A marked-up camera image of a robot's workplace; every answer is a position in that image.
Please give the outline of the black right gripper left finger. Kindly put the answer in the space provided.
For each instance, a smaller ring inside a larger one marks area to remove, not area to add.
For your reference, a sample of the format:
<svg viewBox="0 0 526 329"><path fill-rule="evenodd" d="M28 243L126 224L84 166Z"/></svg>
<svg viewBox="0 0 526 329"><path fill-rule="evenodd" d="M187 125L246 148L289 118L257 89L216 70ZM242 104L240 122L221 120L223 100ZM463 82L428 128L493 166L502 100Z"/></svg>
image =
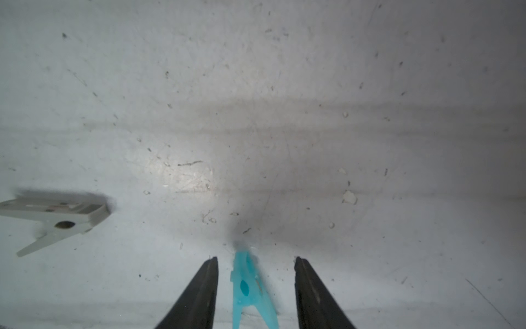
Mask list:
<svg viewBox="0 0 526 329"><path fill-rule="evenodd" d="M156 329L211 329L219 281L217 257L204 262Z"/></svg>

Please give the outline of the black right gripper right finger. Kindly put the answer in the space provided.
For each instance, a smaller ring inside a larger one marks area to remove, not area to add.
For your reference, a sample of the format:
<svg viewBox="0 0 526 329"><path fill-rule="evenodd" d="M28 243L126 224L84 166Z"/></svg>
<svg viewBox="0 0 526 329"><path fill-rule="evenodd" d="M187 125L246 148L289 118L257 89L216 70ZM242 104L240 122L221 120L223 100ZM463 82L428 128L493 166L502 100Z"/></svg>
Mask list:
<svg viewBox="0 0 526 329"><path fill-rule="evenodd" d="M301 329L356 329L307 259L295 259L297 318Z"/></svg>

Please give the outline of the teal clothespin front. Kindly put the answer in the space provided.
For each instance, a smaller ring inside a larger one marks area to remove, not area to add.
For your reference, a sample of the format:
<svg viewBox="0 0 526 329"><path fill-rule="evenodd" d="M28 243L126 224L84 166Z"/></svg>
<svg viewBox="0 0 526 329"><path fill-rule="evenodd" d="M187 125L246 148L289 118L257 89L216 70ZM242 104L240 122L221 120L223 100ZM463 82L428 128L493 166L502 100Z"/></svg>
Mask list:
<svg viewBox="0 0 526 329"><path fill-rule="evenodd" d="M242 311L255 307L268 328L278 329L278 315L248 251L235 253L231 271L233 284L233 329L239 329Z"/></svg>

